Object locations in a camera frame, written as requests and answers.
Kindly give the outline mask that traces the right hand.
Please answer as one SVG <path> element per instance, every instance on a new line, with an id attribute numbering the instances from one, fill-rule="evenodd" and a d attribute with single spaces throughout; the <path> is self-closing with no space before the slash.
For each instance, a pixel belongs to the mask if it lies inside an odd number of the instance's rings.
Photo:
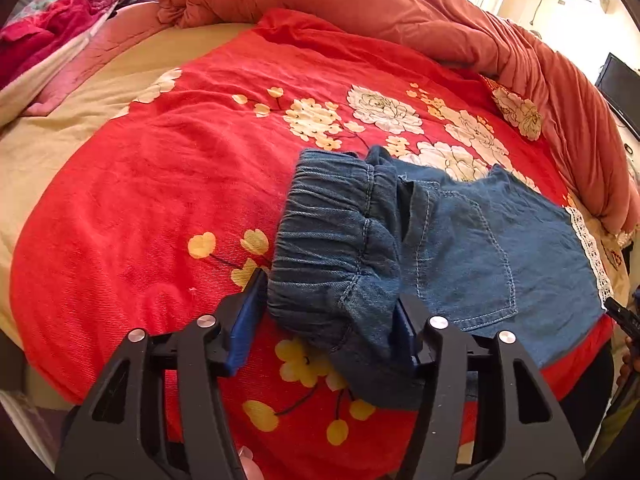
<path id="1" fill-rule="evenodd" d="M 626 382 L 628 376 L 635 370 L 640 372 L 640 358 L 639 349 L 634 344 L 634 341 L 627 337 L 625 339 L 626 350 L 623 353 L 623 364 L 620 367 L 620 374 L 618 374 L 616 384 L 618 386 L 623 385 Z"/>

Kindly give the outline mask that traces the left hand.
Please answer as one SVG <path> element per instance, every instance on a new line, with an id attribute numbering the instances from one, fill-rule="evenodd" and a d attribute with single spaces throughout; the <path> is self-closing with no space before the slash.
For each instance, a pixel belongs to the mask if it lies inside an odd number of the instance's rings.
<path id="1" fill-rule="evenodd" d="M 253 452 L 246 446 L 238 451 L 240 463 L 243 467 L 243 471 L 247 480 L 264 480 L 265 477 L 258 465 L 254 462 Z"/>

